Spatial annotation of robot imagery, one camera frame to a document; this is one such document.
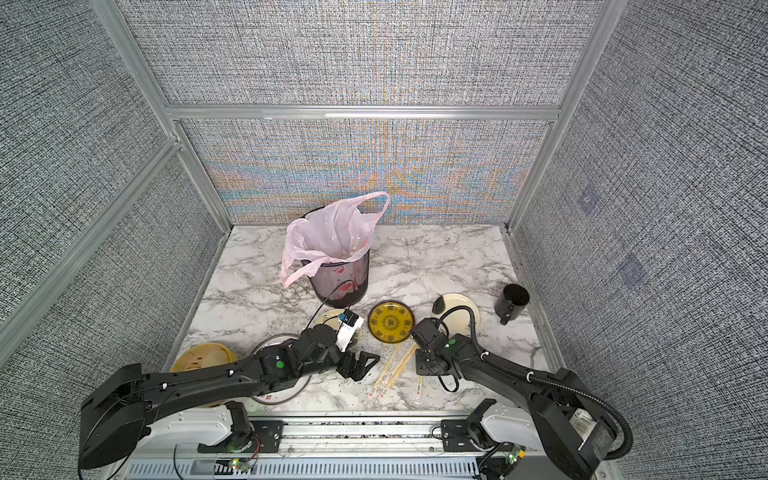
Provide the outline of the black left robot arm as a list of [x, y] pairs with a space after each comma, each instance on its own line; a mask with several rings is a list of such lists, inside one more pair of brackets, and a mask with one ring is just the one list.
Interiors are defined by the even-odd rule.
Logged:
[[247, 448], [255, 435], [239, 398], [285, 391], [329, 370], [360, 381], [380, 360], [365, 351], [344, 352], [336, 342], [336, 330], [320, 324], [224, 365], [177, 373], [145, 373], [139, 364], [126, 365], [81, 405], [77, 466], [92, 470], [127, 458], [153, 434], [155, 422], [217, 402], [224, 403], [230, 424], [213, 446]]

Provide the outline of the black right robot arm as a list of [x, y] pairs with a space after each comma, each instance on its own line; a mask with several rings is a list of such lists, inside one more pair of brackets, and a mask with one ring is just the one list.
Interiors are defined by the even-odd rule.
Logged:
[[474, 331], [447, 337], [434, 319], [419, 322], [411, 336], [428, 376], [467, 380], [522, 407], [541, 449], [569, 478], [589, 479], [601, 462], [630, 453], [634, 434], [627, 420], [574, 372], [526, 368], [481, 347]]

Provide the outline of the wrapped chopsticks pile on table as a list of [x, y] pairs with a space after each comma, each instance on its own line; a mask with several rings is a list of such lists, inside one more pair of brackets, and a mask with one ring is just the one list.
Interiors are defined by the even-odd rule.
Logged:
[[387, 395], [387, 392], [393, 388], [414, 358], [416, 350], [417, 345], [413, 341], [402, 343], [395, 348], [369, 391], [368, 401], [370, 403], [376, 403]]

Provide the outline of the cream small plate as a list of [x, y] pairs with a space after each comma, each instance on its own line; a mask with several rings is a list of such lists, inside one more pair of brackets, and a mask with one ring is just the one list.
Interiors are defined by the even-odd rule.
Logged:
[[340, 329], [340, 316], [344, 313], [343, 309], [331, 309], [315, 319], [316, 325], [327, 325], [335, 331]]

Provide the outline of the single chopstick on table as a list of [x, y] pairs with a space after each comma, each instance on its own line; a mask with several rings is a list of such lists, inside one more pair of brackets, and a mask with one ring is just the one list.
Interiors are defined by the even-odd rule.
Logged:
[[422, 392], [423, 392], [423, 377], [417, 376], [416, 394], [415, 394], [416, 403], [419, 403], [421, 401]]

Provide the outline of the yellow patterned black plate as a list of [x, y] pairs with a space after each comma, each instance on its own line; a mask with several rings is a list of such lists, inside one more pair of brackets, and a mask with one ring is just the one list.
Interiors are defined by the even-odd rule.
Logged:
[[415, 315], [402, 302], [387, 300], [376, 304], [370, 311], [367, 326], [375, 339], [386, 344], [407, 340], [415, 325]]

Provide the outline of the black mesh trash bin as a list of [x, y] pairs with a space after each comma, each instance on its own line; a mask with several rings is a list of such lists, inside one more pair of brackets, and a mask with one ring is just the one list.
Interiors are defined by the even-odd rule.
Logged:
[[[338, 230], [341, 253], [332, 254], [333, 258], [349, 258], [355, 250], [354, 236], [349, 228], [342, 226]], [[309, 281], [316, 296], [326, 300], [326, 305], [334, 308], [346, 308], [358, 303], [365, 296], [369, 284], [370, 251], [355, 261], [323, 263]]]

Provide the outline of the black mug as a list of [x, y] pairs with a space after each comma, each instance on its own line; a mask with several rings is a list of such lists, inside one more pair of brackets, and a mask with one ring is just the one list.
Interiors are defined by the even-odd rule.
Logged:
[[503, 287], [494, 303], [494, 312], [501, 325], [516, 319], [530, 302], [528, 290], [520, 284], [511, 283]]

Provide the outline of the yellow steamer basket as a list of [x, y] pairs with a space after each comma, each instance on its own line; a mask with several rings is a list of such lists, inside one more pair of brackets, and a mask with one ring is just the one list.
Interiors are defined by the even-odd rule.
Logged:
[[225, 345], [208, 342], [196, 345], [184, 352], [173, 364], [170, 371], [180, 373], [214, 366], [226, 365], [237, 360], [237, 356]]

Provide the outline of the pink plastic trash bag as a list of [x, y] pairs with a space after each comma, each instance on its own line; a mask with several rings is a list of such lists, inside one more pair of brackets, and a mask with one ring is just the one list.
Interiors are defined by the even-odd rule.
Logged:
[[314, 277], [326, 263], [361, 259], [370, 250], [375, 227], [390, 201], [387, 192], [373, 192], [336, 201], [291, 222], [282, 253], [282, 285]]

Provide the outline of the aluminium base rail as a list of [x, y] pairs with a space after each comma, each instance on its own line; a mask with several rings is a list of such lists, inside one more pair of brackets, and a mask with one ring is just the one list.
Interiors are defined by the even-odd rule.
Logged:
[[192, 443], [135, 454], [124, 479], [563, 479], [521, 411], [504, 440], [454, 412], [258, 416], [260, 446], [207, 452]]

